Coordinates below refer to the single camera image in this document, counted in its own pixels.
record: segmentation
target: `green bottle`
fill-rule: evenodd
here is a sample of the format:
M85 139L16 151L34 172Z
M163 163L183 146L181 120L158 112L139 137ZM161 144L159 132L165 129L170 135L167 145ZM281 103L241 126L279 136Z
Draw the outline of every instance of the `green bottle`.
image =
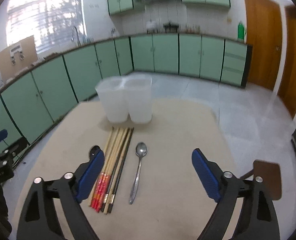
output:
M238 24L238 41L244 41L245 40L245 26L242 24L242 21Z

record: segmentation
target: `metal spoon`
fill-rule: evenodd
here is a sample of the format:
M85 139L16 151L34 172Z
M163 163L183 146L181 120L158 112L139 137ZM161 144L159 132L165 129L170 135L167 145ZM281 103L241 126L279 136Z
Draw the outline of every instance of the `metal spoon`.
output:
M139 183L139 173L141 168L141 159L146 156L148 150L147 146L143 142L139 142L136 146L136 155L139 157L139 163L137 168L136 177L134 180L134 184L132 185L131 192L130 192L130 198L129 198L129 204L131 205L136 197L136 193L138 190L138 183Z

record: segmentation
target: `brown chair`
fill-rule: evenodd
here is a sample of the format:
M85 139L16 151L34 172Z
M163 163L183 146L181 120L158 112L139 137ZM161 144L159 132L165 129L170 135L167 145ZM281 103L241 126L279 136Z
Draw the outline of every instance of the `brown chair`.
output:
M245 175L241 176L240 179L247 179L252 175L254 178L260 176L263 178L263 183L270 193L272 200L281 199L282 190L279 164L255 160L253 166L254 168Z

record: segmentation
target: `chopstick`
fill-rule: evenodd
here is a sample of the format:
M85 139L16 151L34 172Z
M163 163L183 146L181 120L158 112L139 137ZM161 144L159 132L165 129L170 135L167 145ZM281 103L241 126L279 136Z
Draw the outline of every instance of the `chopstick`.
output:
M113 143L110 145L110 147L108 147L109 150L107 151L107 157L105 158L105 163L104 163L104 166L102 168L102 173L100 174L100 177L99 177L96 189L95 189L95 194L94 194L94 197L93 197L93 199L91 201L91 207L92 208L95 207L96 203L99 200L99 193L100 193L100 189L102 188L102 182L103 182L103 180L105 179L105 177L107 175L107 172L106 172L107 171L107 165L108 165L110 156L112 155L113 148L114 148L114 145L115 145L116 140L118 138L119 131L120 131L120 128L117 128L116 134L113 137Z
M127 128L126 138L124 139L124 141L123 141L123 143L122 143L122 145L121 145L121 148L123 148L123 146L126 144L126 141L127 141L128 134L129 134L129 133L130 133L130 129ZM117 156L117 159L116 159L116 161L115 161L115 164L114 164L114 167L113 167L113 170L112 170L112 174L111 174L111 178L110 178L110 180L109 180L109 185L108 185L107 190L106 190L106 192L105 192L105 195L104 195L104 201L103 201L103 204L102 204L101 209L100 209L101 212L104 212L104 208L105 208L105 205L106 205L106 203L107 203L108 194L109 194L109 191L110 191L110 189L111 189L111 187L112 187L112 182L113 182L113 179L112 179L112 178L114 178L115 175L116 175L116 173L118 172L118 171L116 172L116 170L117 170L117 166L118 166L118 164L119 164L119 162L120 162L120 160L121 160L121 158L122 158L122 156L121 156L121 155L122 155L121 152L122 152L122 151L119 152L119 154L118 154L118 156Z
M122 130L122 133L120 133L120 135L119 135L118 144L115 145L115 149L112 152L111 159L109 160L109 163L107 166L108 167L107 168L107 175L105 176L104 181L102 182L102 190L100 190L100 192L99 192L99 200L97 202L97 205L95 205L95 209L97 212L99 212L101 209L101 206L102 206L102 203L104 200L104 193L106 192L109 181L111 179L113 165L117 159L117 156L121 152L122 143L126 138L128 128L126 128L126 129L121 128L121 130Z
M123 167L124 167L124 163L125 163L125 160L126 160L126 156L127 156L127 152L128 152L128 149L129 149L129 145L130 145L130 141L131 141L133 132L134 132L134 128L132 128L129 131L129 133L127 135L127 139L126 139L126 141L124 143L122 153L121 153L121 156L120 156L120 159L119 159L119 162L118 162L118 166L117 166L117 169L116 169L117 176L113 177L113 182L112 182L113 187L111 187L110 190L109 190L109 194L108 194L108 197L107 197L107 200L106 200L107 201L106 206L104 208L104 214L111 213L111 211L112 211L113 202L114 202L117 190L118 190L120 177L121 177L121 174L122 174L122 170L123 170Z
M108 140L107 140L105 148L104 148L104 155L105 155L106 158L108 157L107 156L107 151L108 151L109 143L110 143L111 138L112 138L113 130L114 130L114 127L112 127L111 131L109 132ZM100 175L98 176L98 178L100 178L102 175L103 175L103 169L102 169ZM92 187L92 190L91 190L91 192L89 194L91 196L91 198L89 200L89 206L91 206L91 202L92 202L92 200L94 198L95 189L96 189L96 186L98 184L98 178L96 179L96 182L95 182L94 186Z

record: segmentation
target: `metal screw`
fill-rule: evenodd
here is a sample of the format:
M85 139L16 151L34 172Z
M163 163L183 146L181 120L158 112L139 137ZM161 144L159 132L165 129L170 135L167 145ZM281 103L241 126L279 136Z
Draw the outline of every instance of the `metal screw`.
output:
M38 184L41 182L41 178L40 177L37 177L33 180L34 183Z
M230 179L230 178L232 178L232 173L230 171L225 171L224 176L225 176L225 178Z
M73 173L71 173L71 172L67 172L67 173L64 175L64 178L65 178L65 179L71 179L72 176L73 176Z
M262 183L262 182L264 181L263 178L260 177L260 176L257 176L257 177L255 178L255 180L256 180L257 182L259 182L259 183Z

